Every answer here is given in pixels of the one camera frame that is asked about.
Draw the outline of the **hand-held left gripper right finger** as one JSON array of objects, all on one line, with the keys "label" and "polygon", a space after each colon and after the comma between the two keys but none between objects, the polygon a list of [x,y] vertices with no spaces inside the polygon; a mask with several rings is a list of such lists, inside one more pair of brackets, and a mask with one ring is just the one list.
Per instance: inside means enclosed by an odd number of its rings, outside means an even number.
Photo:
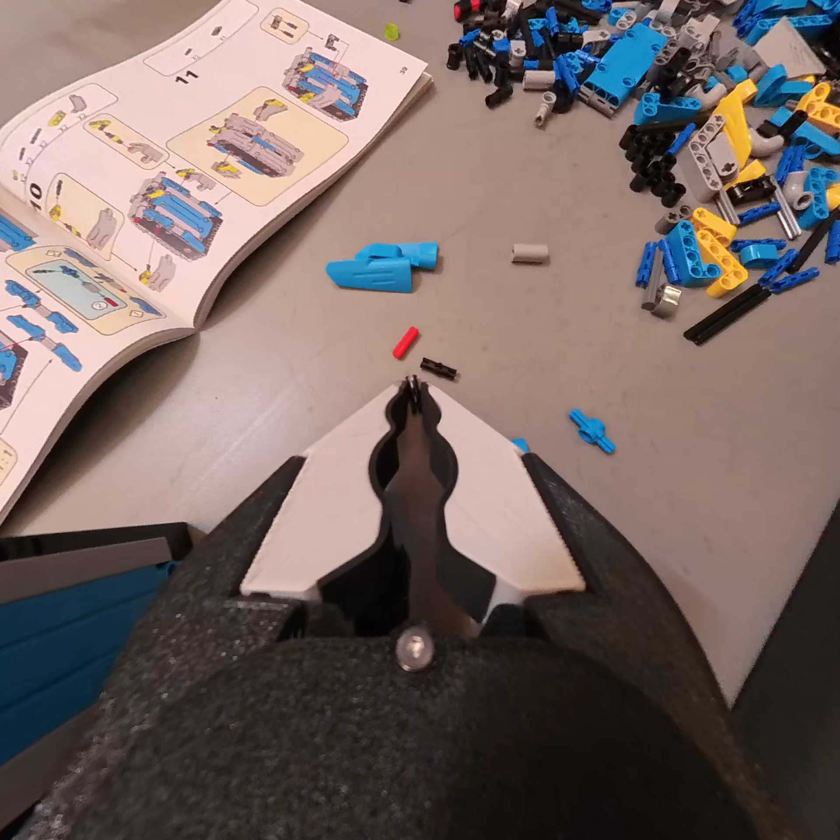
[{"label": "hand-held left gripper right finger", "polygon": [[437,579],[454,604],[486,623],[498,606],[585,591],[520,447],[430,384],[425,433],[442,491]]}]

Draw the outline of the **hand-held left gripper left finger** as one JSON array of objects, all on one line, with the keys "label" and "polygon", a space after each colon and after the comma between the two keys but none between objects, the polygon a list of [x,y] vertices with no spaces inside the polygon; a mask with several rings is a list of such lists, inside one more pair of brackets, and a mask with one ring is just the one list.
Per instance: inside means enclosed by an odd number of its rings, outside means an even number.
[{"label": "hand-held left gripper left finger", "polygon": [[241,595],[331,604],[360,636],[404,622],[404,549],[385,500],[403,430],[404,386],[389,385],[304,452]]}]

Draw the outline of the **grey blue block model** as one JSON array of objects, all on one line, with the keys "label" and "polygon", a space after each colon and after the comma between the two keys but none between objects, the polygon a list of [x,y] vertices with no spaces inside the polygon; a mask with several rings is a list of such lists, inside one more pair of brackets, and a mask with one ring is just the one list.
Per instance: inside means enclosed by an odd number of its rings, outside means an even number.
[{"label": "grey blue block model", "polygon": [[1,825],[61,776],[132,630],[191,551],[169,522],[1,539]]}]

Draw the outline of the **grey desk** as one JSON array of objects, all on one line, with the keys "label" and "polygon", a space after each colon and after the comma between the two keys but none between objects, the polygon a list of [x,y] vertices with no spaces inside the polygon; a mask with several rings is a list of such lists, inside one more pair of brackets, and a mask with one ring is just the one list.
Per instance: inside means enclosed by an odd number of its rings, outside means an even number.
[{"label": "grey desk", "polygon": [[[99,386],[66,426],[82,455],[63,432],[14,505],[39,532],[206,534],[132,630],[29,837],[838,838],[838,790],[775,764],[783,740],[817,736],[805,757],[838,774],[838,706],[802,672],[816,657],[838,680],[838,653],[808,638],[793,673],[756,680],[838,502],[838,267],[699,348],[683,328],[720,306],[705,291],[664,321],[639,308],[665,209],[628,187],[628,117],[578,104],[536,129],[523,92],[487,108],[488,85],[445,68],[451,2],[308,4],[433,83],[237,266],[199,330]],[[410,294],[326,273],[429,241],[436,268]],[[512,264],[516,243],[549,261]],[[426,384],[526,439],[583,592],[486,623],[451,601]],[[404,622],[360,636],[334,605],[241,595],[304,452],[389,385]]]}]

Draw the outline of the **blue axle connector piece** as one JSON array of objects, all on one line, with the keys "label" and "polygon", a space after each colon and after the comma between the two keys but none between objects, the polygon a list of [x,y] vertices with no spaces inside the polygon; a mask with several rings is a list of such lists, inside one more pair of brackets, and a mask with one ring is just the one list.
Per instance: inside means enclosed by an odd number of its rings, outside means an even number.
[{"label": "blue axle connector piece", "polygon": [[616,446],[608,437],[603,421],[588,416],[579,409],[570,411],[569,417],[576,425],[578,435],[587,444],[598,447],[606,455],[612,455],[616,452]]}]

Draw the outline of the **blue fin block piece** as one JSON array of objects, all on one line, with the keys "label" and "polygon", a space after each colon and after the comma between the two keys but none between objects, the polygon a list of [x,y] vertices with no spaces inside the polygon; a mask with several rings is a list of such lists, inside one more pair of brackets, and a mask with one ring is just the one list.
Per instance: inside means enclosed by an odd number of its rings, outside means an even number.
[{"label": "blue fin block piece", "polygon": [[340,288],[413,292],[413,270],[434,270],[438,262],[438,243],[367,245],[352,259],[334,260],[326,265],[326,273]]}]

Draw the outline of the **open instruction booklet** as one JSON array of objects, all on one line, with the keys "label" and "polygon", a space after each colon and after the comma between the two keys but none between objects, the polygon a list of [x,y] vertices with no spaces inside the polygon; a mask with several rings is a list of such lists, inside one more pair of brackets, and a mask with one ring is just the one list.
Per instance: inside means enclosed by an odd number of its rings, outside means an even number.
[{"label": "open instruction booklet", "polygon": [[220,2],[2,127],[3,520],[99,386],[199,330],[431,83],[306,3]]}]

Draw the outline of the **pile of building block pieces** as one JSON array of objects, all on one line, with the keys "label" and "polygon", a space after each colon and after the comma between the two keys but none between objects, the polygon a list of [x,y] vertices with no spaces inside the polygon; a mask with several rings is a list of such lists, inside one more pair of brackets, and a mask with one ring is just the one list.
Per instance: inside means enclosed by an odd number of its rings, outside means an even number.
[{"label": "pile of building block pieces", "polygon": [[633,114],[629,188],[666,210],[645,244],[642,309],[690,288],[728,301],[696,347],[838,266],[839,2],[454,2],[449,70],[538,91],[538,128],[576,103]]}]

